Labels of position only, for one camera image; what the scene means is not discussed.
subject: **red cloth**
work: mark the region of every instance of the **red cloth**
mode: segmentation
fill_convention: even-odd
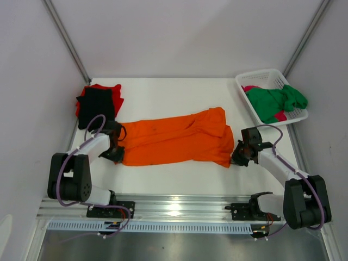
[[[125,99],[121,98],[121,84],[118,84],[118,85],[115,85],[114,87],[106,87],[106,86],[101,86],[99,84],[94,84],[94,85],[91,85],[91,86],[85,86],[82,90],[82,93],[80,96],[84,96],[85,95],[85,89],[86,88],[95,88],[95,89],[101,89],[101,90],[109,90],[111,89],[112,93],[113,93],[113,104],[114,104],[114,107],[115,107],[115,117],[117,116],[122,104],[123,104],[123,101]],[[76,113],[75,115],[78,117],[78,114],[80,112],[80,103],[77,102],[76,103],[76,106],[77,106],[77,109],[76,109]]]
[[[250,91],[253,88],[261,89],[261,87],[255,86],[255,85],[248,85],[248,86],[245,86],[245,87],[242,86],[242,88],[243,88],[244,92],[248,92],[248,91]],[[286,121],[287,120],[287,117],[284,114],[284,110],[281,110],[279,113],[274,115],[274,118],[276,118],[278,121]]]

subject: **black mounting plate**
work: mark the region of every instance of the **black mounting plate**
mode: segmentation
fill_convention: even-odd
[[[134,201],[118,201],[118,206],[123,206],[129,209],[131,213],[131,219],[134,217],[135,211],[135,202]],[[87,218],[101,218],[101,219],[121,219],[122,214],[119,211],[119,208],[97,208],[93,207],[91,210],[88,208],[87,210]]]
[[[258,213],[257,216],[252,215],[249,203],[232,203],[225,209],[231,209],[232,220],[236,221],[267,221],[267,213]],[[274,221],[280,221],[281,218],[271,214]]]

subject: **black cloth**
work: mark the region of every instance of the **black cloth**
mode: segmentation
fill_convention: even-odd
[[[98,114],[103,114],[106,120],[115,120],[115,107],[111,90],[86,88],[84,96],[76,97],[80,102],[78,128],[87,128],[88,123]],[[88,129],[89,131],[101,126],[103,119],[97,118]]]

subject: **perforated metal strip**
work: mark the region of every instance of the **perforated metal strip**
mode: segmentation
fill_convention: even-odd
[[[66,231],[114,231],[108,228],[111,224],[104,221],[51,221],[49,230]],[[131,221],[125,232],[149,233],[210,233],[210,234],[252,234],[250,224],[235,223],[191,223],[191,222],[137,222]]]

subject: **gray floor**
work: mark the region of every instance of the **gray floor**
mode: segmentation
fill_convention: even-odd
[[[79,233],[47,232],[39,261],[328,260],[321,235],[308,229],[287,227],[269,241],[256,242],[239,235],[124,232],[106,240],[88,235],[58,244]]]

